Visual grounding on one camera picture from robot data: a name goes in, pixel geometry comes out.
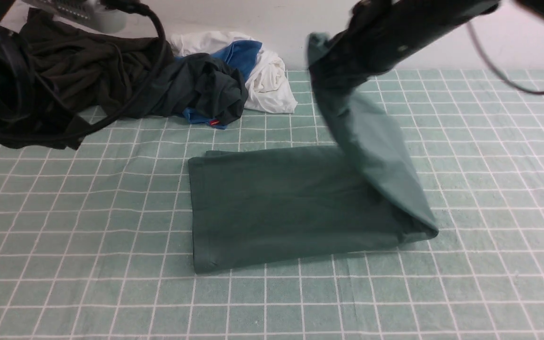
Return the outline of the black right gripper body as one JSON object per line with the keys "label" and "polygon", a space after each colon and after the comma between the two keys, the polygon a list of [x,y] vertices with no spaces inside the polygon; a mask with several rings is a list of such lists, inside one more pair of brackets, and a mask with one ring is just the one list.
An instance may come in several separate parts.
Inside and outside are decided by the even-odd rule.
{"label": "black right gripper body", "polygon": [[348,93],[395,67],[395,55],[367,37],[308,35],[308,71],[314,90]]}

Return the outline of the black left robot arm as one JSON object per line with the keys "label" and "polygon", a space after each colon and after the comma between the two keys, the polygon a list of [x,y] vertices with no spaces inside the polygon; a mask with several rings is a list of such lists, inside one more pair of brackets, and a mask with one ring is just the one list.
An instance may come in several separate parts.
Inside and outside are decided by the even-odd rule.
{"label": "black left robot arm", "polygon": [[129,90],[114,84],[117,52],[102,33],[125,26],[125,15],[100,0],[29,0],[24,27],[1,25],[19,1],[0,0],[0,145],[77,149],[89,123],[78,112],[116,110]]}

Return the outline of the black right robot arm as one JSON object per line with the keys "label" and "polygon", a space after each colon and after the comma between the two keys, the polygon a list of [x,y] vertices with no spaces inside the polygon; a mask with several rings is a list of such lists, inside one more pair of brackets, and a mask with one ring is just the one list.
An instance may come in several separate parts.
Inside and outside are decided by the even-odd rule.
{"label": "black right robot arm", "polygon": [[475,17],[495,12],[498,0],[361,0],[342,32],[328,38],[311,34],[308,64],[313,89],[347,95],[370,77],[384,75],[406,58],[460,26],[466,26],[484,64],[505,85],[531,95],[508,79],[484,51]]}

